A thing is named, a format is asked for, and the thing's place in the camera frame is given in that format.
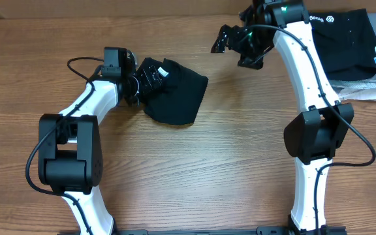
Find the black cord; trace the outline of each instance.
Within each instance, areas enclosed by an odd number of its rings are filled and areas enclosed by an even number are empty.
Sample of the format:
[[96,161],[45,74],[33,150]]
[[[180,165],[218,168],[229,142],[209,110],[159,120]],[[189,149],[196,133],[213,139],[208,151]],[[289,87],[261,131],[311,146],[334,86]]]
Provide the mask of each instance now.
[[357,136],[359,137],[365,144],[366,146],[369,148],[369,150],[371,151],[371,154],[372,154],[372,158],[371,160],[369,160],[368,162],[366,163],[330,163],[330,164],[326,164],[322,167],[320,167],[320,169],[317,171],[317,177],[316,177],[316,181],[315,181],[315,185],[314,185],[314,211],[315,211],[315,223],[316,223],[316,235],[319,235],[319,211],[317,209],[317,186],[319,184],[319,179],[320,179],[320,175],[322,174],[322,171],[325,169],[325,168],[328,168],[330,166],[352,166],[352,167],[361,167],[361,166],[369,166],[371,165],[375,159],[376,159],[376,152],[375,152],[375,149],[373,148],[372,144],[368,141],[367,138],[365,138],[364,135],[362,135],[358,130],[356,130],[350,123],[348,123],[337,111],[336,109],[329,103],[329,101],[327,100],[326,98],[326,94],[324,93],[323,91],[323,87],[321,85],[321,82],[320,82],[320,78],[319,78],[319,74],[317,72],[317,69],[316,69],[316,65],[314,63],[314,60],[313,60],[313,57],[311,56],[310,52],[308,51],[308,48],[307,46],[305,46],[305,44],[298,38],[296,37],[294,34],[284,30],[284,29],[281,29],[281,28],[278,28],[278,27],[275,27],[275,26],[272,26],[272,25],[251,25],[251,26],[248,26],[246,28],[266,28],[266,29],[272,29],[272,30],[278,30],[278,31],[281,31],[285,34],[287,34],[288,36],[292,37],[301,47],[302,47],[302,50],[305,51],[305,53],[307,54],[309,60],[310,60],[310,63],[311,63],[311,66],[313,67],[313,70],[314,70],[314,73],[315,73],[315,77],[316,77],[316,81],[317,81],[317,85],[319,86],[319,90],[320,90],[320,96],[322,97],[323,101],[326,103],[326,105],[329,107],[329,109],[331,109],[331,111],[333,112],[333,114],[341,121],[343,122],[344,124],[346,124],[346,126],[348,126],[348,128]]
[[[74,59],[70,59],[67,63],[67,66],[68,68],[74,72],[75,74],[77,74],[78,76],[80,76],[81,78],[85,79],[85,81],[87,81],[87,83],[89,83],[91,85],[91,91],[88,93],[87,96],[85,96],[84,99],[82,99],[81,102],[79,102],[75,108],[73,110],[71,110],[68,114],[66,114],[65,116],[63,116],[57,123],[56,125],[54,125],[44,136],[43,138],[37,143],[37,145],[34,147],[33,151],[30,153],[30,156],[27,160],[27,164],[25,165],[25,178],[28,182],[28,184],[30,185],[31,188],[33,188],[34,190],[36,190],[37,192],[40,192],[40,193],[44,193],[44,194],[47,194],[47,195],[55,195],[55,196],[63,196],[65,198],[68,198],[69,200],[71,200],[73,202],[73,205],[75,205],[77,208],[78,208],[78,211],[82,217],[82,221],[84,222],[84,225],[86,227],[86,232],[89,233],[90,235],[93,235],[92,231],[91,231],[91,227],[89,226],[88,224],[88,221],[85,217],[85,213],[81,207],[81,205],[79,204],[79,201],[76,200],[73,196],[70,196],[66,193],[54,193],[52,191],[49,191],[49,190],[45,190],[45,189],[41,189],[40,187],[37,187],[37,185],[35,185],[33,183],[33,181],[31,180],[30,178],[30,166],[31,166],[31,161],[33,160],[34,156],[36,155],[36,152],[40,149],[41,145],[44,143],[44,141],[47,140],[47,138],[63,123],[65,122],[69,117],[71,117],[73,115],[73,113],[75,113],[76,111],[78,111],[80,109],[80,107],[91,97],[91,95],[94,93],[95,91],[95,86],[94,84],[92,83],[92,81],[87,78],[86,76],[84,76],[83,74],[79,73],[78,71],[74,70],[72,67],[71,67],[71,62],[73,61],[77,61],[77,60],[82,60],[82,59],[92,59],[92,60],[95,60],[95,61],[104,61],[102,59],[98,59],[98,58],[94,58],[94,57],[78,57],[78,58],[74,58]],[[91,77],[94,77],[96,76],[100,71],[101,71],[101,67],[102,65],[99,65],[97,67],[97,69],[95,69],[95,72],[93,73],[93,75]]]

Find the white logo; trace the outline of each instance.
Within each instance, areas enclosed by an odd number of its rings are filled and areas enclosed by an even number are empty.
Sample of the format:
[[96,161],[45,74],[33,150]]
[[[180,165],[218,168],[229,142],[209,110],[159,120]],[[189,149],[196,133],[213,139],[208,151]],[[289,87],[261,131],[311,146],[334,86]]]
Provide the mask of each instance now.
[[334,21],[333,16],[327,16],[326,21],[329,22],[329,23],[333,23],[333,21]]
[[323,18],[317,17],[317,16],[310,16],[310,20],[318,20],[320,22],[324,22]]

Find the black cloth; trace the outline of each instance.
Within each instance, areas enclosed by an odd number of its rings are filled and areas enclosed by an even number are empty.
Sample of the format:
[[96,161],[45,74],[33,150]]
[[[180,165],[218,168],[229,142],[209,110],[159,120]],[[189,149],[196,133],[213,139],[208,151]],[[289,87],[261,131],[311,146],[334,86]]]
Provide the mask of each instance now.
[[327,79],[355,81],[376,74],[376,36],[366,9],[310,15],[314,44]]
[[163,63],[147,59],[157,70],[161,67],[168,74],[163,77],[162,89],[144,101],[144,112],[161,123],[193,123],[206,92],[208,78],[169,59],[164,59]]

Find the logo on fabric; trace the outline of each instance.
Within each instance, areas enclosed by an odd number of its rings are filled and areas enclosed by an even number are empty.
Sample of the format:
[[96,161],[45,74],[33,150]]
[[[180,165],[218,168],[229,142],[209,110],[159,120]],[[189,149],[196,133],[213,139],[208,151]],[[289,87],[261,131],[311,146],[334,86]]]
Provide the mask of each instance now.
[[327,16],[326,21],[329,22],[329,23],[333,23],[333,21],[334,21],[333,16]]
[[310,16],[310,20],[318,20],[320,22],[324,22],[323,18],[317,17],[317,16]]

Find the black garment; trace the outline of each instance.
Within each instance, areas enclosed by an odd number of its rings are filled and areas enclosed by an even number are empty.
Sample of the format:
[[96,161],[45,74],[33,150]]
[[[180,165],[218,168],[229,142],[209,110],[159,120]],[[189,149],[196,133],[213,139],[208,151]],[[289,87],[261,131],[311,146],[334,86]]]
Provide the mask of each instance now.
[[376,74],[376,36],[366,9],[310,15],[315,47],[327,79],[355,81]]
[[175,61],[164,59],[160,63],[152,58],[147,59],[157,70],[161,67],[168,74],[163,78],[163,88],[144,101],[144,112],[161,123],[193,123],[206,92],[208,78]]

